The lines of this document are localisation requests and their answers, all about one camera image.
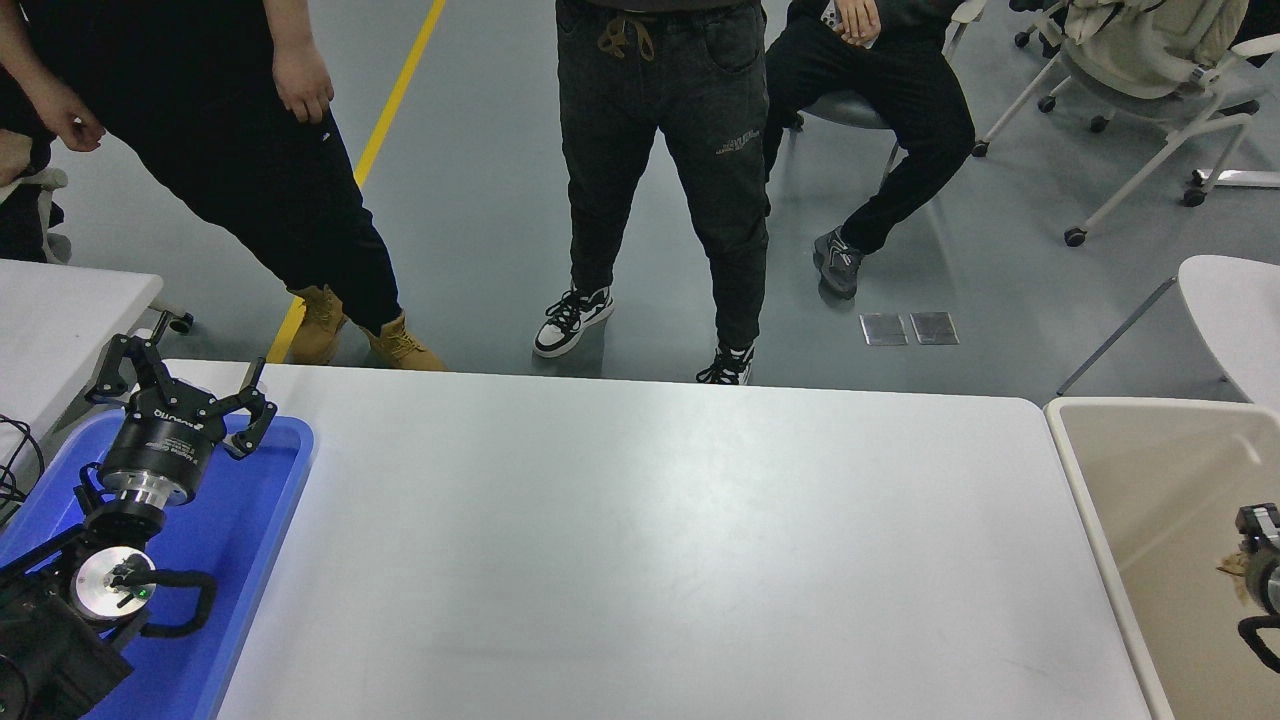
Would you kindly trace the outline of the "person's right hand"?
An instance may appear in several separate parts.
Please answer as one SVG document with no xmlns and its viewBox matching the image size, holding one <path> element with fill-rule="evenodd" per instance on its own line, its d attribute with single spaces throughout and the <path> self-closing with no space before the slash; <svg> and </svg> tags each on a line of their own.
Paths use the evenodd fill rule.
<svg viewBox="0 0 1280 720">
<path fill-rule="evenodd" d="M 41 122 L 73 152 L 99 149 L 105 129 L 78 94 L 54 77 L 37 78 L 26 90 Z"/>
</svg>

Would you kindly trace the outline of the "person's left hand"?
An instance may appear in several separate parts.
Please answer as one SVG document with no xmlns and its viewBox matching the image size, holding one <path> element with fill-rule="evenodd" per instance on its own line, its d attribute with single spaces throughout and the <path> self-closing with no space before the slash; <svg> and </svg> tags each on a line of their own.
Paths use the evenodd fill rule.
<svg viewBox="0 0 1280 720">
<path fill-rule="evenodd" d="M 297 122 L 319 124 L 324 119 L 335 94 L 314 42 L 275 47 L 271 77 L 278 97 Z"/>
</svg>

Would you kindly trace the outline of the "person's hand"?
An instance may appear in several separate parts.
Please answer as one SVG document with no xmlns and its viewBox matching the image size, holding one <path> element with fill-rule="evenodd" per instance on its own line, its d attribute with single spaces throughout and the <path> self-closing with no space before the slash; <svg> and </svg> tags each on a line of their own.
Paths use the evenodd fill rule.
<svg viewBox="0 0 1280 720">
<path fill-rule="evenodd" d="M 869 47 L 882 31 L 881 13 L 876 0 L 838 0 L 836 12 L 841 19 L 841 37 L 855 47 Z"/>
</svg>

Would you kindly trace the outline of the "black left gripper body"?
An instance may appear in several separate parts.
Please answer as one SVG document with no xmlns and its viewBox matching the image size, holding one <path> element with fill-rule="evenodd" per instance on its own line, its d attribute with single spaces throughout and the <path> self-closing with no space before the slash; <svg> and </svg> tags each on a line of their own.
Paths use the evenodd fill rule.
<svg viewBox="0 0 1280 720">
<path fill-rule="evenodd" d="M 100 483 L 120 491 L 128 477 L 161 477 L 183 491 L 197 491 L 209 468 L 215 443 L 223 438 L 223 420 L 210 413 L 214 396 L 180 386 L 170 395 L 157 387 L 141 388 L 125 405 L 125 418 L 100 465 Z"/>
</svg>

